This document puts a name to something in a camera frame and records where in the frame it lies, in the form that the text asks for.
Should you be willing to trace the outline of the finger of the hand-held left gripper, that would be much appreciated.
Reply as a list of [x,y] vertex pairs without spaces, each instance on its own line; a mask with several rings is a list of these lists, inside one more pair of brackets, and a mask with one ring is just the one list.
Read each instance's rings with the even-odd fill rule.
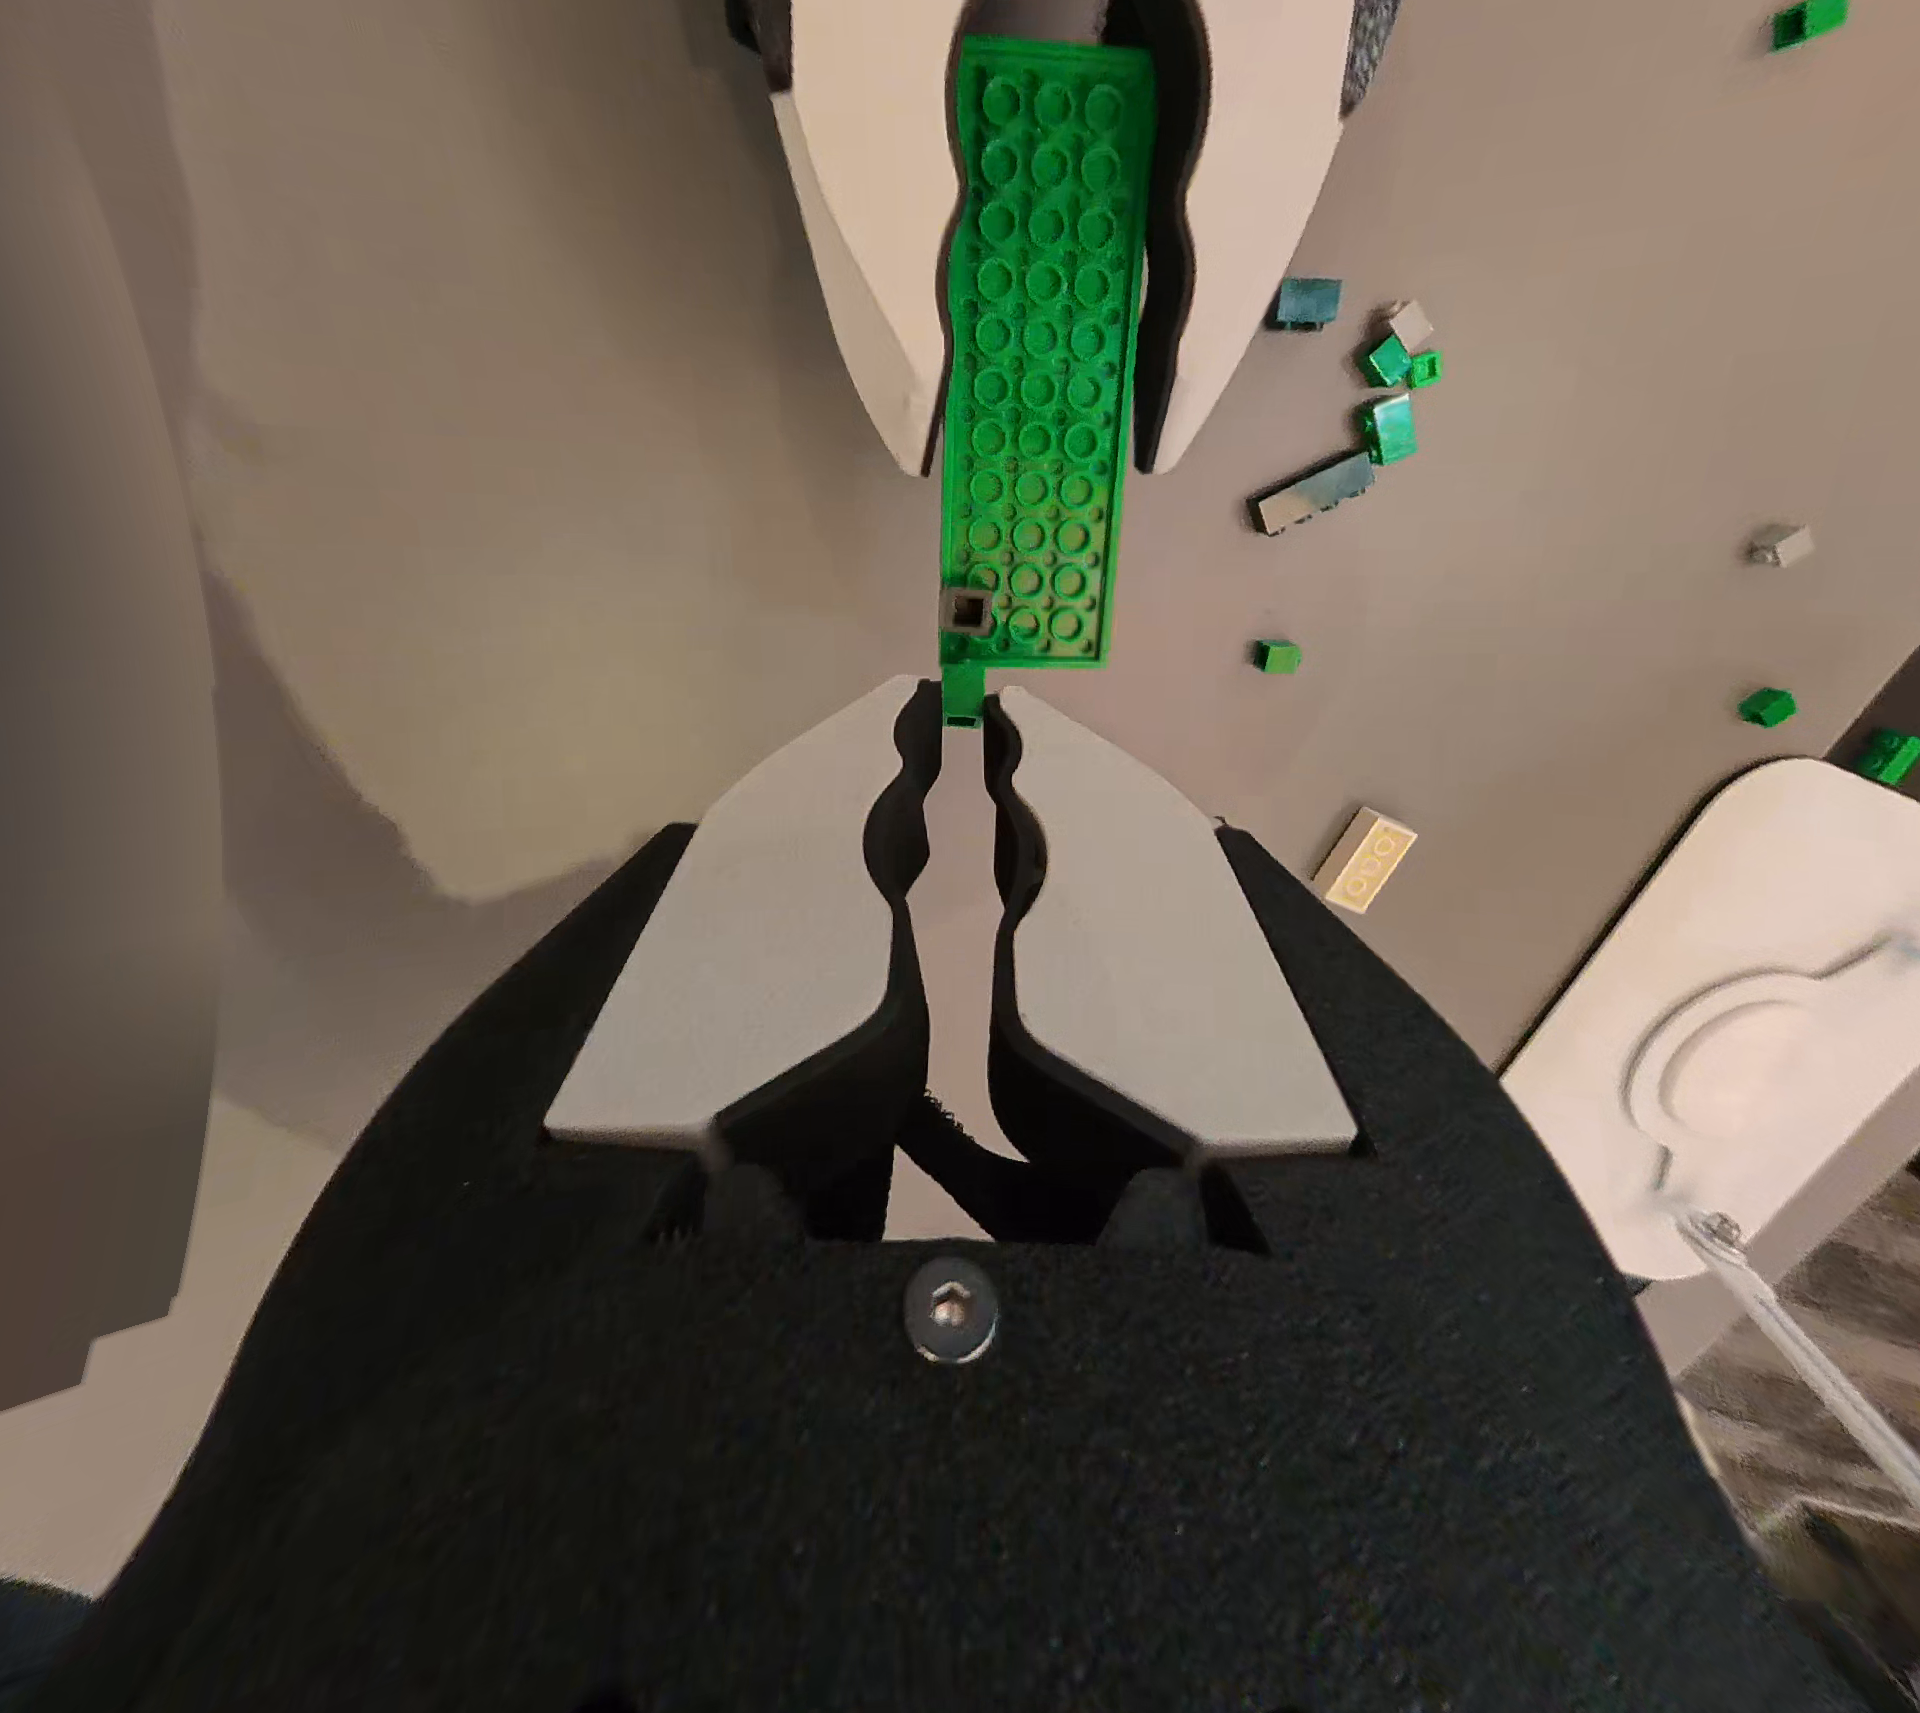
[[1356,0],[1116,0],[1155,71],[1134,459],[1168,472],[1245,354],[1328,176]]
[[912,477],[931,468],[947,380],[951,73],[972,2],[787,0],[780,142],[843,367]]

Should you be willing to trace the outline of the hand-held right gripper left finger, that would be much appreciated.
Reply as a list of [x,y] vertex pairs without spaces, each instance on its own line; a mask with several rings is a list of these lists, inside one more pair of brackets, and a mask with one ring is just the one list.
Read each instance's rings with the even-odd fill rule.
[[694,828],[550,1103],[555,1138],[853,1169],[926,1091],[908,897],[942,689],[894,676],[780,747]]

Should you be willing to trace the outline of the grey desk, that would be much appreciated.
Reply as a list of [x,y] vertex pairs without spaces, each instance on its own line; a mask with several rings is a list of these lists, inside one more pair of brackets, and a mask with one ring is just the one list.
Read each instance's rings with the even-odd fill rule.
[[[1259,335],[1127,497],[1114,665],[1048,690],[1301,872],[1413,825],[1359,931],[1491,1063],[1694,800],[1916,639],[1916,0],[1770,52],[1792,2],[1405,0],[1307,250],[1432,315],[1418,459],[1243,533],[1356,394]],[[938,510],[717,0],[261,4],[202,246],[217,1081],[341,1142],[658,826],[931,663]],[[1768,524],[1811,556],[1748,564]]]

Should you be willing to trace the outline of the cream two-stud brick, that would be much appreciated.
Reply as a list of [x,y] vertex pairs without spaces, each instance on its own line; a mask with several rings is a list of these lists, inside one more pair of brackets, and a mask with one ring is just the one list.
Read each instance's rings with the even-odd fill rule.
[[1363,914],[1415,845],[1418,833],[1371,807],[1359,807],[1310,879],[1316,897]]

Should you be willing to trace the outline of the green studded base plate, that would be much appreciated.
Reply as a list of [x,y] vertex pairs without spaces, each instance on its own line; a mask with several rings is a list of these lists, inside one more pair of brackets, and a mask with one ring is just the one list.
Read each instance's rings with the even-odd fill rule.
[[1145,269],[1152,59],[965,34],[965,204],[945,302],[940,587],[993,593],[990,639],[938,658],[1091,669],[1110,654]]

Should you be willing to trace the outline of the white book stand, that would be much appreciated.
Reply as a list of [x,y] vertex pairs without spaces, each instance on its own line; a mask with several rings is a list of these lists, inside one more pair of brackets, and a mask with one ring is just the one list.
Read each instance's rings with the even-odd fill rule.
[[1870,1132],[1916,1101],[1916,802],[1811,759],[1692,817],[1502,1086],[1611,1266],[1706,1278],[1752,1316],[1904,1502],[1916,1448],[1787,1315],[1765,1268],[1863,1197]]

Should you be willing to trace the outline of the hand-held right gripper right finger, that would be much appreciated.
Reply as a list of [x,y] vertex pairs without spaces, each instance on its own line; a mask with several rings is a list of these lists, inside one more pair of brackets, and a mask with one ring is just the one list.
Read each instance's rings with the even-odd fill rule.
[[982,766],[1005,1138],[1055,1169],[1350,1152],[1354,1115],[1215,820],[1019,686],[988,701]]

